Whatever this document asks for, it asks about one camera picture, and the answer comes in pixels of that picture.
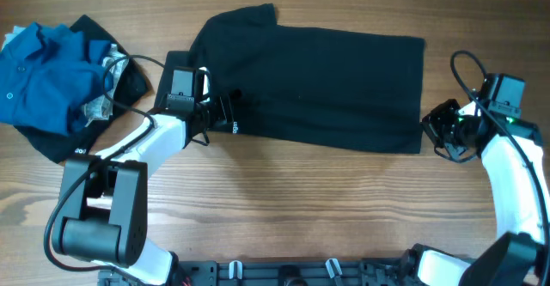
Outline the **black polo shirt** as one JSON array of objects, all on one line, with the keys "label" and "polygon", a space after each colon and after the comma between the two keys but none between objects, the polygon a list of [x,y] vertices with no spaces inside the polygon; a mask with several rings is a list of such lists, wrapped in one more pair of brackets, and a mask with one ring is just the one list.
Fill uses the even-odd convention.
[{"label": "black polo shirt", "polygon": [[187,51],[166,56],[156,101],[176,67],[205,67],[231,93],[237,134],[341,149],[417,154],[425,41],[278,24],[270,4],[213,16]]}]

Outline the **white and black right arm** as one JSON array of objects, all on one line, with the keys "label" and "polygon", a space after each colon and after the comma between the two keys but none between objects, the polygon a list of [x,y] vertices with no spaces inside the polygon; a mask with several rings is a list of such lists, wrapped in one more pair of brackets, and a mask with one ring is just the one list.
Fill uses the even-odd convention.
[{"label": "white and black right arm", "polygon": [[487,172],[497,221],[497,239],[476,260],[425,249],[411,273],[425,285],[522,285],[533,272],[549,282],[549,192],[536,125],[473,100],[447,100],[421,124],[435,150],[467,161],[474,150]]}]

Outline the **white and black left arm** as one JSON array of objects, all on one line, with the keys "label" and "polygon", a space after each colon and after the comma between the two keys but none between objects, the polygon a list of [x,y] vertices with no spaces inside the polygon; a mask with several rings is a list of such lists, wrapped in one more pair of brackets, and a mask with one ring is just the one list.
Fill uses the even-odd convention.
[{"label": "white and black left arm", "polygon": [[201,67],[174,70],[165,105],[144,114],[143,123],[123,140],[95,155],[68,159],[58,203],[46,224],[43,247],[64,271],[76,267],[61,254],[141,285],[188,285],[177,256],[147,237],[148,180],[197,135],[231,123],[229,94],[213,90]]}]

